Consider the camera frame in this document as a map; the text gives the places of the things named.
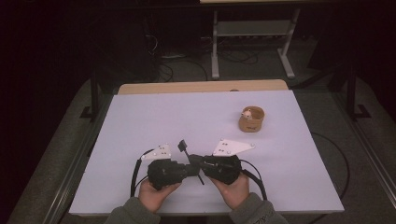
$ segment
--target floor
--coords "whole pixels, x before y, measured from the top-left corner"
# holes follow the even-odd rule
[[[293,40],[288,53],[296,74],[287,79],[276,49],[282,39],[224,39],[220,51],[220,80],[284,79],[295,86],[319,71],[306,68],[315,39]],[[210,78],[208,48],[196,55],[176,49],[163,54],[158,82],[205,81]],[[343,213],[327,216],[284,214],[289,223],[395,223],[396,125],[375,99],[370,87],[358,79],[357,105],[364,105],[371,118],[352,121],[345,112],[346,90],[333,93],[327,84],[332,75],[304,89],[294,90],[318,151],[343,205]],[[101,94],[101,111],[111,95]],[[90,82],[85,83],[64,115],[46,153],[37,166],[8,223],[103,223],[106,217],[78,217],[67,213],[78,187],[93,136],[100,131],[104,114],[96,122],[82,119],[91,103]],[[164,217],[162,223],[231,223],[227,217]]]

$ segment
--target background table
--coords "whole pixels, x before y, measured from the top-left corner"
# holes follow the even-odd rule
[[[156,93],[158,89],[152,88],[151,93],[116,95],[69,212],[108,214],[123,205],[129,198],[135,162],[149,149],[169,144],[172,160],[188,163],[186,155],[177,149],[180,140],[186,141],[190,154],[210,155],[221,138],[255,144],[256,148],[238,157],[252,162],[260,170],[275,210],[282,213],[343,211],[293,92],[242,91],[242,86],[255,82],[265,83],[242,81],[239,87],[238,81],[207,82],[208,86],[213,85],[209,88],[212,92]],[[168,86],[140,84],[140,87],[155,85]],[[199,89],[205,83],[184,85]],[[230,87],[240,91],[229,91]],[[128,88],[120,91],[126,93]],[[258,133],[243,133],[238,128],[240,113],[248,105],[259,106],[266,113]],[[146,175],[149,163],[142,163],[137,179]],[[246,164],[243,167],[254,173]],[[202,177],[204,186],[197,177],[184,179],[180,188],[164,202],[159,214],[228,213],[230,209],[216,187],[203,174]],[[250,189],[260,194],[253,182]]]

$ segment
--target white table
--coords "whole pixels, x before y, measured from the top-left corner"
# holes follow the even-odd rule
[[[265,119],[258,133],[238,128],[242,109],[256,105]],[[344,211],[292,91],[220,91],[116,95],[106,115],[90,161],[69,212],[108,214],[130,196],[136,160],[162,144],[172,160],[188,163],[177,144],[184,139],[190,154],[210,155],[221,138],[252,143],[242,152],[261,172],[269,201],[280,213]],[[137,180],[147,174],[143,161]],[[243,163],[243,167],[256,174]],[[172,193],[160,215],[218,215],[230,211],[204,176],[188,177]],[[251,181],[251,191],[260,190]]]

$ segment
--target person's right hand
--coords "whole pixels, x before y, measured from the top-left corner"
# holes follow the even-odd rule
[[[210,180],[212,180],[219,189],[224,202],[233,210],[237,208],[250,193],[248,188],[248,177],[242,173],[231,185],[226,185],[213,178],[210,178]]]

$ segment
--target person's left hand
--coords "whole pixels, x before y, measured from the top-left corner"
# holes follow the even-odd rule
[[[151,186],[148,179],[143,180],[139,190],[139,200],[145,205],[145,207],[152,213],[156,213],[158,209],[163,205],[163,201],[166,197],[177,189],[181,183],[163,187],[160,190],[156,190]]]

